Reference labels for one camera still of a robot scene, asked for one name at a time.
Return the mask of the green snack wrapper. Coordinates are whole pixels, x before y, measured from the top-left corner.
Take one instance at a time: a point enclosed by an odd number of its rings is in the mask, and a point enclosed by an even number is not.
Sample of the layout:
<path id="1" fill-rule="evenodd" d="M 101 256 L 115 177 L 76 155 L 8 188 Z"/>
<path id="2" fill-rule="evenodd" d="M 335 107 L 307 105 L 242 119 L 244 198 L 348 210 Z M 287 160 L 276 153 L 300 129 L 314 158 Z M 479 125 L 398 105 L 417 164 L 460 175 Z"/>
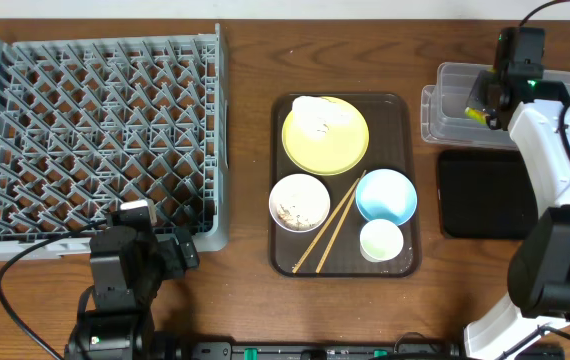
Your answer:
<path id="1" fill-rule="evenodd" d="M 491 119 L 491 116 L 485 111 L 474 109 L 471 107 L 467 107 L 464 113 L 468 118 L 475 120 L 476 122 L 483 125 L 486 125 L 488 121 Z"/>

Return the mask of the white bowl with food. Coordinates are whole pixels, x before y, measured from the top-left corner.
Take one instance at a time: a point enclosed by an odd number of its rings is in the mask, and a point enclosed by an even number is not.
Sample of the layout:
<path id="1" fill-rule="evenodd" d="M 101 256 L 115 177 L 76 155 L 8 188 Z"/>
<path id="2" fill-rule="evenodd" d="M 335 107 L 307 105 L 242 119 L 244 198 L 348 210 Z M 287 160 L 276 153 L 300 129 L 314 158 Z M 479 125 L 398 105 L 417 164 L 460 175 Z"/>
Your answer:
<path id="1" fill-rule="evenodd" d="M 269 213 L 286 231 L 309 232 L 328 217 L 331 199 L 326 186 L 307 174 L 292 174 L 279 180 L 269 195 Z"/>

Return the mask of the white napkin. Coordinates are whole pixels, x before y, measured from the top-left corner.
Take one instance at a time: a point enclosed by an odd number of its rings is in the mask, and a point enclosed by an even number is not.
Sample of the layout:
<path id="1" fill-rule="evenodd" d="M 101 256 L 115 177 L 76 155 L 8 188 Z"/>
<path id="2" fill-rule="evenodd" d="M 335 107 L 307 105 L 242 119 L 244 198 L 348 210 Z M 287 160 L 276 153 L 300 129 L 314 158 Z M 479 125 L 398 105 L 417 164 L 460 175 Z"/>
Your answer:
<path id="1" fill-rule="evenodd" d="M 297 97 L 292 113 L 293 127 L 314 140 L 324 138 L 335 126 L 347 125 L 352 118 L 343 105 L 324 97 Z"/>

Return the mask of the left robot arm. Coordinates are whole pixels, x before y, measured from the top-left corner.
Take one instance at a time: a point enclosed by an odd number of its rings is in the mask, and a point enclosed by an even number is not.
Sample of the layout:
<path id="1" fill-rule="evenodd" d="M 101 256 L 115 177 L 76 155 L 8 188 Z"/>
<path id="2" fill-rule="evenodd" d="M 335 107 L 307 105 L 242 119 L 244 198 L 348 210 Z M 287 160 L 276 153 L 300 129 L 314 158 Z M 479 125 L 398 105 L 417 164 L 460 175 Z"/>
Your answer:
<path id="1" fill-rule="evenodd" d="M 66 359 L 181 359 L 177 336 L 155 329 L 151 305 L 165 280 L 200 260 L 192 236 L 177 229 L 160 241 L 150 229 L 114 226 L 90 241 L 94 284 L 79 298 Z"/>

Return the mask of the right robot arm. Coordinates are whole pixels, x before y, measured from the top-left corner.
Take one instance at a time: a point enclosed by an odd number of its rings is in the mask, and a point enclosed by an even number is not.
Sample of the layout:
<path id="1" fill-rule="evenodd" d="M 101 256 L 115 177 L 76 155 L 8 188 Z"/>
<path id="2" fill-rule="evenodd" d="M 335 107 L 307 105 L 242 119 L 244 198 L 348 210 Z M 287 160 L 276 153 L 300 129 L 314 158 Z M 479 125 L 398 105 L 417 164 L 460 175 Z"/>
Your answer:
<path id="1" fill-rule="evenodd" d="M 545 79 L 544 42 L 541 28 L 502 29 L 467 101 L 468 116 L 517 145 L 539 212 L 510 261 L 507 294 L 464 330 L 467 358 L 513 359 L 570 325 L 570 93 Z"/>

